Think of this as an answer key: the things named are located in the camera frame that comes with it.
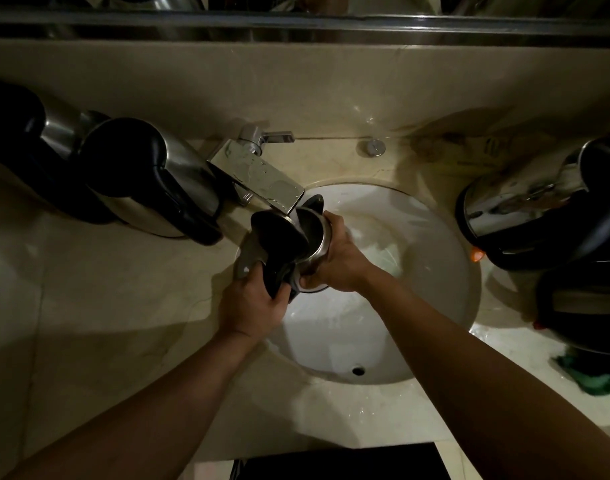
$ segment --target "countertop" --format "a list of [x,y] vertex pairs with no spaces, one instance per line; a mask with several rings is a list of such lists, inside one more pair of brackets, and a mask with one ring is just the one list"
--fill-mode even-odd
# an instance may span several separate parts
[[[405,139],[386,143],[386,153],[374,159],[360,156],[355,139],[267,145],[264,158],[306,187],[383,185],[445,216],[472,176],[503,163],[502,155],[485,160],[485,155],[445,157],[441,152],[437,157],[414,150]],[[219,221],[226,238],[211,248],[123,225],[90,226],[60,216],[42,217],[48,237],[34,251],[44,265],[35,277],[41,294],[24,456],[132,395],[211,337],[238,245],[251,213],[260,208],[259,201],[245,209],[228,204]],[[534,275],[511,276],[486,260],[480,266],[482,294],[471,332],[610,433],[610,396],[582,393],[552,362],[565,346],[531,326],[533,306],[524,297]],[[259,349],[233,380],[196,459],[451,437],[415,379],[381,386],[333,383]]]

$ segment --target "faucet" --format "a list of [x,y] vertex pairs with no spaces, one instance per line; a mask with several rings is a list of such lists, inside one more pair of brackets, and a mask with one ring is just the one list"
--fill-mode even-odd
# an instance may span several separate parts
[[245,125],[236,141],[227,138],[208,158],[214,174],[240,205],[247,205],[253,195],[273,209],[288,215],[305,189],[282,171],[261,158],[266,143],[293,143],[291,131],[264,132],[258,126]]

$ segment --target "person's left hand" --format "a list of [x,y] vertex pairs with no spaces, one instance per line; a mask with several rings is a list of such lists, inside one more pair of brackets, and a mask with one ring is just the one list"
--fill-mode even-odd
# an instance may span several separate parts
[[260,342],[283,320],[291,290],[283,283],[272,299],[263,282],[263,265],[255,263],[245,278],[232,282],[223,291],[220,330],[241,333]]

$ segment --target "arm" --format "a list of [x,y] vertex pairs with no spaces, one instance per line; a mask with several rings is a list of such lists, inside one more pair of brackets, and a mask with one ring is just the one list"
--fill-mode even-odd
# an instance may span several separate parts
[[201,444],[234,373],[281,322],[290,287],[271,299],[260,263],[223,293],[213,339],[138,394],[22,462],[6,478],[176,480]]
[[452,434],[486,479],[610,479],[610,437],[552,389],[367,261],[326,213],[327,260],[301,284],[357,291],[381,316]]

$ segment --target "green cloth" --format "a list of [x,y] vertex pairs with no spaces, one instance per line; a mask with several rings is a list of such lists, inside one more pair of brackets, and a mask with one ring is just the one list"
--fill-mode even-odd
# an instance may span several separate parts
[[556,362],[586,393],[610,394],[610,356],[571,350]]

